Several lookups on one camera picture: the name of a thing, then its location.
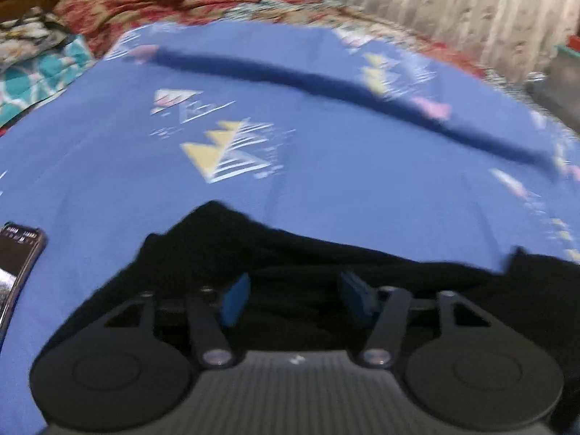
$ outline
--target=red object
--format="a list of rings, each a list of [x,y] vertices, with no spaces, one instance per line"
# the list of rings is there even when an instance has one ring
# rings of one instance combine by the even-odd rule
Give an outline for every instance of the red object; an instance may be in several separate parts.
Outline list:
[[[451,49],[442,42],[433,42],[427,38],[424,38],[424,43],[425,48],[421,50],[423,55],[453,65],[474,77],[485,78],[485,70],[463,52]]]
[[[186,25],[215,21],[240,3],[260,0],[60,0],[54,7],[67,26],[82,34],[95,57],[102,57],[126,31],[155,21]],[[282,0],[315,3],[320,0]]]
[[[568,38],[568,44],[567,46],[572,49],[575,50],[576,52],[580,52],[580,37],[578,36],[570,36]]]

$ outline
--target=round black pad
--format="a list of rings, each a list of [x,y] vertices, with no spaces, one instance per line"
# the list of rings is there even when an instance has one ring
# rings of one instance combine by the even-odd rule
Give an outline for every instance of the round black pad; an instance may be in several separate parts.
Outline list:
[[[179,351],[139,329],[92,333],[40,358],[30,388],[48,422],[119,431],[158,419],[181,402],[191,367]]]
[[[514,430],[543,418],[558,402],[562,373],[539,348],[487,350],[465,343],[434,340],[409,358],[407,385],[435,416],[472,430]]]

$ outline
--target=red floral blanket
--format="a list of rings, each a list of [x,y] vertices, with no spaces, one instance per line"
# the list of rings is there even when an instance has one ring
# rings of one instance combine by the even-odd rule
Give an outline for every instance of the red floral blanket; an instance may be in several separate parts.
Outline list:
[[[95,57],[101,57],[127,30],[155,21],[205,24],[240,3],[260,0],[61,0],[54,12],[82,34]],[[282,0],[301,3],[313,0]]]

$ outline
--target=metal screw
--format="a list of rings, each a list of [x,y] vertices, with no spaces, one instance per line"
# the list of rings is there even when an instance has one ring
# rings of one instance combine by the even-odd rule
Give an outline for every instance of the metal screw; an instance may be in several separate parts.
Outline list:
[[[211,286],[201,286],[201,288],[199,288],[199,292],[202,293],[202,295],[209,295],[214,293],[215,290]]]
[[[232,355],[227,350],[222,350],[221,348],[215,348],[214,350],[208,350],[203,355],[204,361],[211,366],[224,366],[227,365],[231,359]]]
[[[393,292],[395,292],[397,290],[396,287],[394,286],[381,286],[378,289],[378,294],[379,294],[379,298],[381,299],[387,299],[389,297],[389,295]]]
[[[373,366],[385,366],[391,361],[391,354],[382,348],[370,348],[362,355],[365,363]]]

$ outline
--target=teal patterned fabric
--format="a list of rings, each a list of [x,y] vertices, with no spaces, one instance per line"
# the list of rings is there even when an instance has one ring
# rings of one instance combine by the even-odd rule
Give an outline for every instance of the teal patterned fabric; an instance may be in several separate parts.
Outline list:
[[[95,62],[82,36],[0,74],[0,127],[30,106],[56,94]]]

